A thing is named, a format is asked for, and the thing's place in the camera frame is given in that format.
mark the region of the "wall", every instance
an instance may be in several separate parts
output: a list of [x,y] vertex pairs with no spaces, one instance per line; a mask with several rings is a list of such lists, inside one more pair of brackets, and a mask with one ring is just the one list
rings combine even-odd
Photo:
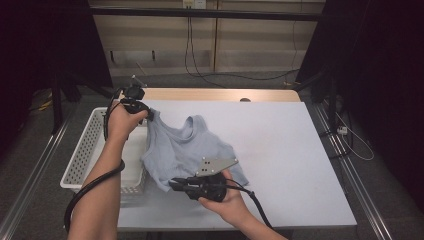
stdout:
[[[91,5],[182,8],[182,1],[90,1]],[[207,1],[207,9],[321,12],[325,2]],[[188,20],[167,17],[95,16],[112,76],[184,73]],[[201,72],[282,71],[300,67],[315,22],[192,19],[193,47]],[[187,64],[195,72],[189,45]],[[113,51],[115,62],[110,59]]]

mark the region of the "white plastic basket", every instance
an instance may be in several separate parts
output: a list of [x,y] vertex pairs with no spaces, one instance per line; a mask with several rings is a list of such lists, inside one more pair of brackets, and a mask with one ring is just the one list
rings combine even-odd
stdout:
[[[84,128],[77,147],[63,174],[60,186],[78,192],[102,152],[103,116],[106,108],[96,108]],[[146,151],[147,123],[137,127],[129,136],[122,153],[125,169],[121,172],[121,201],[143,192],[146,170],[140,161]]]

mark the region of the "gray shirt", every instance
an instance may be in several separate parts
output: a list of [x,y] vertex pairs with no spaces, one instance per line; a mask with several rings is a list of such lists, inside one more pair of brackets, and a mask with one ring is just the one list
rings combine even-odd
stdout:
[[[147,122],[147,151],[141,157],[150,176],[163,191],[170,189],[168,181],[174,177],[192,177],[203,157],[234,159],[233,147],[210,132],[202,116],[190,116],[180,129],[167,126],[154,113],[153,121]],[[230,168],[235,181],[246,185],[240,163]]]

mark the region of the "gray floor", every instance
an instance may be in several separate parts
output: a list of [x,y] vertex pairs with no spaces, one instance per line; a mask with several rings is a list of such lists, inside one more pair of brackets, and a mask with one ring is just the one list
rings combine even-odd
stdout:
[[[279,73],[245,73],[246,76],[271,77]],[[285,87],[284,78],[272,81],[252,81],[229,76],[209,78],[211,81],[225,85],[228,88],[262,88],[282,89]],[[126,80],[115,79],[116,85],[127,84]],[[200,78],[187,75],[164,75],[143,77],[142,80],[150,87],[209,87],[214,86],[202,81]],[[72,193],[59,186],[60,179],[67,163],[74,151],[83,127],[87,122],[93,108],[105,106],[107,99],[98,96],[91,90],[81,88],[82,100],[76,110],[75,117],[56,150],[50,165],[37,187],[32,201],[26,209],[22,220],[16,228],[12,239],[66,239],[63,229],[63,213]],[[46,93],[34,97],[34,105],[43,101]],[[308,91],[300,93],[310,110],[311,117],[316,124],[317,132],[322,126],[309,100]],[[63,102],[64,112],[70,109],[70,104]],[[360,135],[364,134],[360,126],[353,123],[354,130]],[[0,220],[4,218],[14,203],[20,189],[34,168],[45,145],[47,144],[52,128],[52,109],[45,111],[32,111],[28,121],[14,141],[10,151],[0,163]],[[334,155],[334,150],[326,138],[322,139],[323,145],[329,155]],[[358,141],[355,150],[366,155],[367,150]],[[393,178],[386,169],[383,159],[378,152],[373,161],[363,161],[351,155],[355,168],[358,170],[371,198],[376,203],[394,239],[424,239],[424,216],[415,206],[404,188]],[[378,239],[372,229],[355,192],[342,175],[338,160],[331,160],[340,183],[346,189],[352,211],[358,222],[357,227],[340,229],[295,229],[292,239]],[[120,233],[119,239],[145,239],[145,233]],[[162,239],[244,239],[239,232],[208,232],[208,233],[163,233]]]

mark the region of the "left hand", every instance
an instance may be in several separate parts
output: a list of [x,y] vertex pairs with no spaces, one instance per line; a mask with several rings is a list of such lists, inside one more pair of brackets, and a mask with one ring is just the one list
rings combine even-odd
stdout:
[[136,114],[130,114],[117,101],[114,101],[110,109],[113,108],[115,109],[110,114],[108,123],[108,136],[112,139],[126,140],[135,127],[137,127],[138,122],[148,115],[146,110]]

